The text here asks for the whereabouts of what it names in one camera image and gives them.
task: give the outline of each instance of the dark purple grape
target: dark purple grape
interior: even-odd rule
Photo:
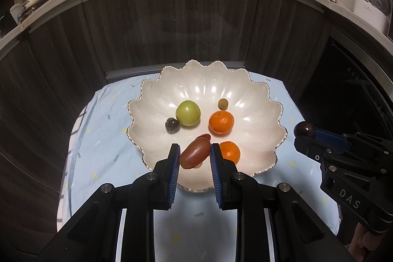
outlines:
[[[180,129],[180,122],[175,118],[168,118],[165,122],[165,129],[168,133],[178,132]]]
[[[307,121],[301,121],[294,127],[294,135],[297,136],[306,136],[311,139],[315,139],[316,131],[315,127],[308,123]]]

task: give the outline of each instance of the bowl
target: bowl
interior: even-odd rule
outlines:
[[[219,110],[221,98],[228,100],[227,110],[234,116],[235,124],[230,133],[215,136],[209,132],[208,122],[210,115]],[[177,106],[185,100],[198,104],[199,123],[167,133],[166,120],[175,117]],[[280,125],[282,104],[271,101],[269,86],[252,82],[245,69],[228,70],[221,61],[202,66],[190,60],[181,69],[165,67],[157,80],[142,82],[141,96],[128,103],[128,110],[133,122],[127,135],[141,150],[142,161],[150,170],[157,161],[168,157],[172,143],[178,143],[182,151],[197,136],[210,133],[211,143],[233,141],[240,148],[237,169],[254,176],[276,164],[276,148],[287,134]],[[209,158],[198,168],[180,167],[178,185],[192,192],[212,189]]]

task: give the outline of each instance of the human hand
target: human hand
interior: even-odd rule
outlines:
[[[352,255],[355,262],[362,262],[366,255],[366,249],[374,251],[381,243],[384,236],[385,235],[372,235],[364,226],[358,223],[348,252]]]

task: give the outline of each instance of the table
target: table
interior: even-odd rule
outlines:
[[[126,135],[132,123],[127,105],[139,98],[144,79],[158,76],[136,76],[109,84],[97,91],[81,112],[70,138],[58,207],[58,230],[101,184],[126,185],[149,171],[142,163],[140,151]],[[266,82],[270,98],[282,103],[280,123],[288,131],[286,140],[276,150],[276,166],[255,179],[271,186],[289,183],[337,234],[337,204],[320,189],[319,163],[294,148],[293,128],[303,121],[302,115],[281,81],[252,72],[250,77],[254,82]],[[172,209],[154,213],[154,239],[157,262],[233,261],[236,211],[219,210],[213,190],[190,193],[178,188]]]

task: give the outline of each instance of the bolt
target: bolt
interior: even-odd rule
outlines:
[[[106,183],[101,186],[101,192],[108,193],[112,190],[112,185],[110,183]]]
[[[149,181],[155,180],[157,179],[157,173],[155,172],[149,172],[148,174],[146,174],[146,179]]]
[[[291,186],[287,183],[280,183],[280,185],[278,186],[280,188],[281,191],[287,192],[291,189]]]
[[[243,179],[246,177],[246,175],[245,175],[243,172],[235,172],[235,173],[233,174],[233,177],[234,177],[236,180],[243,180]]]

